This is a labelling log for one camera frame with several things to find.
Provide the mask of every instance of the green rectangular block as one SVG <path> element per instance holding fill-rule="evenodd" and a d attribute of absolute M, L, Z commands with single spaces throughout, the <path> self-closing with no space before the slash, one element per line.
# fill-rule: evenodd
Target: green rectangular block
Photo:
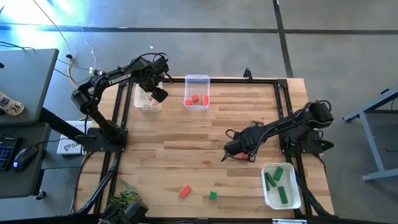
<path fill-rule="evenodd" d="M 264 181 L 266 182 L 266 189 L 267 191 L 269 191 L 269 184 L 268 184 L 268 180 L 267 180 L 267 176 L 264 174 Z"/>
<path fill-rule="evenodd" d="M 266 172 L 266 177 L 268 178 L 268 181 L 271 184 L 271 186 L 276 187 L 276 183 L 275 183 L 274 179 L 271 177 L 271 175 L 269 175 L 268 172 Z"/>
<path fill-rule="evenodd" d="M 278 187 L 278 192 L 279 192 L 279 196 L 280 196 L 280 201 L 282 202 L 282 204 L 286 204 L 287 197 L 286 197 L 285 189 L 283 187 Z"/>
<path fill-rule="evenodd" d="M 278 167 L 277 169 L 276 169 L 276 171 L 275 171 L 275 174 L 274 174 L 274 179 L 275 180 L 280 180 L 280 177 L 282 177 L 282 173 L 284 172 L 284 169 L 283 168 L 281 168 L 281 167 Z"/>

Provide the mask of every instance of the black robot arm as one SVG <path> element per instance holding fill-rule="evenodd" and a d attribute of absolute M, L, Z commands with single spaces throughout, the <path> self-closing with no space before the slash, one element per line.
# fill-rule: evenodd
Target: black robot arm
<path fill-rule="evenodd" d="M 72 101 L 83 114 L 91 116 L 98 123 L 102 135 L 110 144 L 120 142 L 121 135 L 116 124 L 105 119 L 98 111 L 98 104 L 107 87 L 133 79 L 144 91 L 151 92 L 152 97 L 158 102 L 164 101 L 168 96 L 165 90 L 157 87 L 160 82 L 173 82 L 170 76 L 165 78 L 163 75 L 167 74 L 169 70 L 168 58 L 163 53 L 153 55 L 160 55 L 160 57 L 156 61 L 150 62 L 142 58 L 141 55 L 124 67 L 91 77 L 72 93 Z M 90 94 L 89 90 L 92 88 L 94 89 L 93 94 Z"/>
<path fill-rule="evenodd" d="M 301 110 L 296 111 L 286 118 L 274 121 L 265 126 L 248 127 L 240 133 L 235 132 L 233 140 L 224 147 L 225 156 L 221 161 L 223 162 L 229 156 L 234 156 L 242 152 L 249 156 L 248 160 L 254 158 L 253 155 L 257 153 L 260 144 L 264 143 L 269 137 L 296 128 L 297 126 L 305 127 L 304 132 L 308 133 L 314 128 L 320 129 L 329 126 L 333 121 L 333 117 L 330 109 L 323 102 L 307 103 Z"/>

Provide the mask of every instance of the wooden tabletop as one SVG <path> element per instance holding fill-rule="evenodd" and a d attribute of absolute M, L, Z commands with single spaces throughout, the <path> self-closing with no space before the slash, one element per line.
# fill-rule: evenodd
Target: wooden tabletop
<path fill-rule="evenodd" d="M 304 80 L 291 78 L 288 84 L 296 111 L 308 101 Z M 264 202 L 261 169 L 268 163 L 285 162 L 277 136 L 259 148 L 254 163 L 232 159 L 220 162 L 223 146 L 230 141 L 225 136 L 227 129 L 240 131 L 251 121 L 270 123 L 278 119 L 272 85 L 211 84 L 210 106 L 204 112 L 185 109 L 183 83 L 164 84 L 164 89 L 169 97 L 159 113 L 139 111 L 132 97 L 127 122 L 129 138 L 118 174 L 118 179 L 135 186 L 149 207 L 148 217 L 294 217 L 293 210 L 273 210 Z M 99 104 L 99 111 L 108 119 L 112 117 L 116 92 L 116 85 L 108 88 Z M 104 153 L 97 152 L 87 160 L 78 186 L 77 208 L 98 186 L 103 156 Z M 325 210 L 333 213 L 322 163 L 313 155 L 303 154 L 303 164 L 308 188 Z M 187 184 L 192 191 L 181 199 L 178 194 Z M 122 188 L 118 181 L 116 193 Z M 210 191 L 217 192 L 216 200 L 209 199 Z M 107 196 L 108 188 L 104 191 L 102 210 Z"/>

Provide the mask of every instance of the plastic container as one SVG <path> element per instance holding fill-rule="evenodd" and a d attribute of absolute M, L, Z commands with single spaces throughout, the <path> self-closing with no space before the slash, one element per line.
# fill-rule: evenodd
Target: plastic container
<path fill-rule="evenodd" d="M 191 100 L 193 95 L 199 96 L 199 104 L 186 105 L 185 100 Z M 203 96 L 208 96 L 209 102 L 203 106 Z M 183 104 L 187 110 L 204 111 L 210 105 L 210 77 L 208 75 L 185 76 L 185 95 Z"/>
<path fill-rule="evenodd" d="M 268 172 L 271 175 L 271 177 L 273 177 L 278 167 L 283 168 L 284 172 L 282 173 L 282 176 L 280 177 L 279 181 L 275 180 L 277 186 L 272 187 L 269 184 L 269 191 L 267 191 L 264 174 Z M 264 189 L 264 198 L 266 200 L 266 205 L 276 210 L 300 208 L 301 199 L 299 194 L 299 188 L 297 187 L 294 167 L 292 164 L 287 162 L 266 164 L 264 168 L 262 168 L 261 170 L 261 180 L 262 180 L 262 188 Z M 288 201 L 288 203 L 286 204 L 282 204 L 282 202 L 280 201 L 278 187 L 281 186 L 283 186 L 285 189 Z"/>
<path fill-rule="evenodd" d="M 159 83 L 159 88 L 163 88 L 163 83 Z M 146 93 L 136 84 L 134 93 L 134 106 L 142 112 L 159 112 L 162 110 L 162 103 L 159 103 L 151 97 L 152 93 Z"/>

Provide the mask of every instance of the green block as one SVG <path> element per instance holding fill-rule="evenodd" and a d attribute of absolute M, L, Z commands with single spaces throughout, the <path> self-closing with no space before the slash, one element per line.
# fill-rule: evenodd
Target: green block
<path fill-rule="evenodd" d="M 209 198 L 212 200 L 216 200 L 217 199 L 217 193 L 216 192 L 210 192 Z"/>
<path fill-rule="evenodd" d="M 266 182 L 266 189 L 267 191 L 269 191 L 269 184 L 268 184 L 268 180 L 267 180 L 267 176 L 264 174 L 264 181 Z"/>
<path fill-rule="evenodd" d="M 269 183 L 271 184 L 271 186 L 276 187 L 276 183 L 275 183 L 274 179 L 271 177 L 271 175 L 269 175 L 268 172 L 266 172 L 266 177 L 267 177 Z"/>
<path fill-rule="evenodd" d="M 287 197 L 286 197 L 285 189 L 283 187 L 278 187 L 278 192 L 279 192 L 279 196 L 280 196 L 280 201 L 282 202 L 282 204 L 286 204 Z"/>
<path fill-rule="evenodd" d="M 280 180 L 280 177 L 282 176 L 282 173 L 283 173 L 283 172 L 284 172 L 283 168 L 278 167 L 278 168 L 276 169 L 276 171 L 275 171 L 274 179 L 279 181 L 279 180 Z"/>

